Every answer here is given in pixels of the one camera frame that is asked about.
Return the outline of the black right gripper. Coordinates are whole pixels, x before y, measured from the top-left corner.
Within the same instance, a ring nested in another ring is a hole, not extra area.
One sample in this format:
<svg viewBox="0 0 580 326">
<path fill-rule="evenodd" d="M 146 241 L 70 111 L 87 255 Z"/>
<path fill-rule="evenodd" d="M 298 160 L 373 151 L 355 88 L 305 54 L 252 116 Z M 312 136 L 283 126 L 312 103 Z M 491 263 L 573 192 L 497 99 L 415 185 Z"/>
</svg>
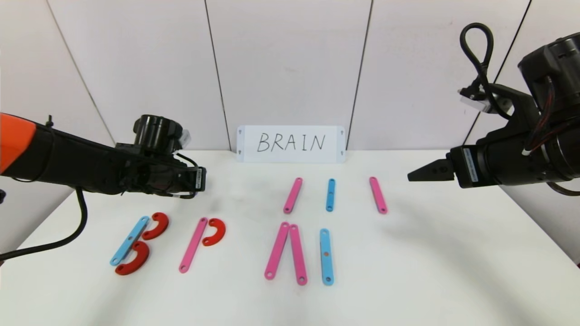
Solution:
<svg viewBox="0 0 580 326">
<path fill-rule="evenodd" d="M 458 146 L 407 174 L 409 182 L 455 180 L 461 188 L 539 183 L 539 150 L 523 155 L 526 133 L 489 132 L 474 145 Z"/>
</svg>

